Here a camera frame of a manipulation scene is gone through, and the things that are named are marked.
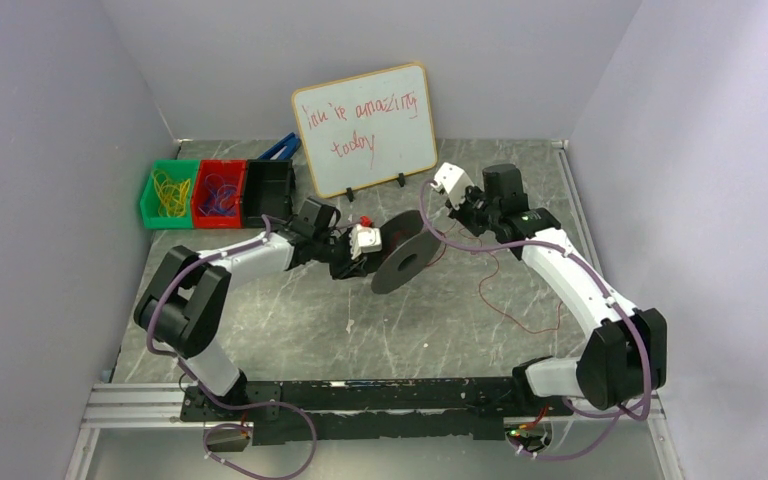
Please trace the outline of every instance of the black bin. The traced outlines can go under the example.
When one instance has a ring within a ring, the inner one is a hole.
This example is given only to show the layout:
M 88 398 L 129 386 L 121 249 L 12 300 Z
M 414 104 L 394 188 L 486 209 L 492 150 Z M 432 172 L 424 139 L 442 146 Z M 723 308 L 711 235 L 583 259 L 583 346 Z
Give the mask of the black bin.
M 293 214 L 296 174 L 290 160 L 249 160 L 240 196 L 244 228 L 263 228 L 261 215 L 288 220 Z

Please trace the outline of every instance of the blue object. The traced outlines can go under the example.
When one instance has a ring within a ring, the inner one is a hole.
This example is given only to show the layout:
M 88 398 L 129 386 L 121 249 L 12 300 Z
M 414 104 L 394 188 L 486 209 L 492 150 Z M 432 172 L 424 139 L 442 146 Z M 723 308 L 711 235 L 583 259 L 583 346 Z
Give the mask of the blue object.
M 279 140 L 278 143 L 269 147 L 269 150 L 263 152 L 257 158 L 258 160 L 270 160 L 272 157 L 275 157 L 275 155 L 278 154 L 274 160 L 287 160 L 292 157 L 294 153 L 296 153 L 296 150 L 299 149 L 301 144 L 302 140 L 297 137 L 295 133 L 291 132 L 289 135 Z

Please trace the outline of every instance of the gray wall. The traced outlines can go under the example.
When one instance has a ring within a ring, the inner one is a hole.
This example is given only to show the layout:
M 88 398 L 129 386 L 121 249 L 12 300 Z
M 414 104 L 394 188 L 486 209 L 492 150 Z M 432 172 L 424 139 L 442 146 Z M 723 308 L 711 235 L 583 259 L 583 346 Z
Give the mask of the gray wall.
M 571 143 L 608 276 L 669 319 L 688 478 L 768 478 L 768 1 L 644 1 Z
M 63 478 L 147 251 L 136 199 L 174 153 L 97 0 L 0 0 L 0 479 Z
M 425 63 L 439 137 L 568 138 L 640 0 L 103 0 L 177 138 L 295 130 L 300 87 Z

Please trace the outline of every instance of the black disc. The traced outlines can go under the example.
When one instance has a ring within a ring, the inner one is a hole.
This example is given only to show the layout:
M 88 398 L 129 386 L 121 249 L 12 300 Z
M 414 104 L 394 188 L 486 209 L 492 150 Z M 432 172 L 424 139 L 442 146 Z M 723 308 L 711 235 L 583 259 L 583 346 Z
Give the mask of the black disc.
M 372 277 L 373 293 L 390 293 L 421 272 L 440 248 L 440 240 L 422 224 L 417 210 L 402 212 L 381 226 L 387 256 Z

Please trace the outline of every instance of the marble surface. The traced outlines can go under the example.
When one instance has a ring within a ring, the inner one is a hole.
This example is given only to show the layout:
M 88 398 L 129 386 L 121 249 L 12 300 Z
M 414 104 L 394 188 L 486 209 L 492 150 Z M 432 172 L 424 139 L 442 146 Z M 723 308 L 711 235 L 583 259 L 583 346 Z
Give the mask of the marble surface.
M 253 158 L 274 141 L 185 142 L 178 158 Z M 481 169 L 517 165 L 533 207 L 548 208 L 582 249 L 570 192 L 548 141 L 438 140 L 439 161 L 464 168 L 480 182 Z M 303 150 L 294 157 L 296 205 L 314 195 Z M 367 215 L 383 223 L 419 206 L 421 183 L 433 170 L 358 191 L 350 203 L 330 199 L 343 219 Z M 441 230 L 453 221 L 443 199 L 432 196 L 429 213 Z M 464 243 L 478 240 L 450 235 Z M 142 294 L 165 253 L 175 245 L 194 250 L 218 248 L 250 238 L 254 230 L 158 231 L 136 298 Z M 492 235 L 483 237 L 493 242 Z M 489 254 L 448 249 L 441 260 L 388 295 L 370 290 L 371 278 L 332 281 L 326 265 L 309 263 L 229 292 L 219 328 L 222 347 L 251 380 L 321 380 L 510 375 L 511 368 L 534 357 L 580 353 L 584 336 L 557 295 L 537 274 L 507 251 L 497 252 L 499 273 L 486 280 L 486 299 L 531 330 L 529 334 L 489 308 L 478 295 L 479 282 L 496 270 Z M 180 371 L 168 358 L 145 349 L 145 332 L 133 321 L 122 342 L 114 382 L 169 382 Z

